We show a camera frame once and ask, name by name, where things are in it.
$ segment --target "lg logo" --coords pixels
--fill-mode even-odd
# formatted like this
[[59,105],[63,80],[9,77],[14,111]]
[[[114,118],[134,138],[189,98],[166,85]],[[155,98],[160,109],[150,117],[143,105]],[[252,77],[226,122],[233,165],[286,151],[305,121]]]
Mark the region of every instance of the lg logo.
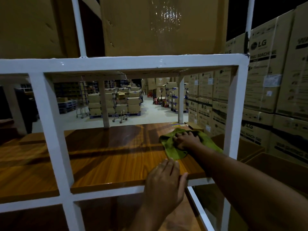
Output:
[[250,46],[251,50],[255,50],[257,47],[261,47],[266,45],[266,40],[263,40],[262,42],[253,42],[252,45]]

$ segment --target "concrete floor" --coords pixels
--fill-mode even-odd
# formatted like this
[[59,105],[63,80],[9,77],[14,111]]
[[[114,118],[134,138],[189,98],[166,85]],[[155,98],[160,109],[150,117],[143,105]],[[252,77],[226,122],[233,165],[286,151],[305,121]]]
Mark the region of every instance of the concrete floor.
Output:
[[[153,105],[153,99],[145,97],[141,104],[141,116],[129,117],[127,121],[123,121],[120,124],[120,119],[116,119],[112,122],[113,118],[109,118],[110,126],[122,126],[122,125],[138,125],[149,123],[164,123],[164,122],[177,122],[177,114],[172,112],[170,108],[163,108],[160,105]],[[62,121],[63,130],[77,130],[103,127],[102,118],[90,119],[84,117],[83,119],[76,118],[76,111],[71,111],[60,115]],[[188,113],[184,113],[184,122],[188,121]],[[33,123],[32,133],[43,132],[41,121]]]

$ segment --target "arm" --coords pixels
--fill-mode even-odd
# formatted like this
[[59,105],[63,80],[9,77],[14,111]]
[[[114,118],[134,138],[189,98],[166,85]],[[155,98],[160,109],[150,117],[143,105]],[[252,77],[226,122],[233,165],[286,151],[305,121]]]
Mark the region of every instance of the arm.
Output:
[[187,173],[180,178],[179,163],[165,159],[145,182],[144,201],[128,231],[157,231],[167,215],[182,201]]
[[308,230],[308,200],[290,187],[204,146],[191,132],[174,141],[213,178],[252,230]]

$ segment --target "person's left hand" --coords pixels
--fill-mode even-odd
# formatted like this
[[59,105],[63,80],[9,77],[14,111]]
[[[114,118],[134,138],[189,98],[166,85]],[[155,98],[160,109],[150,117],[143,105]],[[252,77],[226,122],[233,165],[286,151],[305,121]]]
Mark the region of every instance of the person's left hand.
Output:
[[153,169],[144,187],[143,208],[153,219],[163,222],[182,201],[187,186],[187,173],[179,181],[179,162],[165,159]]

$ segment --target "forearm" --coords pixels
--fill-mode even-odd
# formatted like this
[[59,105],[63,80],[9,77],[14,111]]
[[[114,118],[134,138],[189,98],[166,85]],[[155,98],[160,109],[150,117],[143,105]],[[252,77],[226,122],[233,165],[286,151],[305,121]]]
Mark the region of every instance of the forearm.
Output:
[[252,230],[305,230],[308,201],[268,175],[201,144],[191,155]]
[[128,231],[157,231],[164,219],[158,217],[159,214],[152,214],[151,211],[141,206],[137,212]]

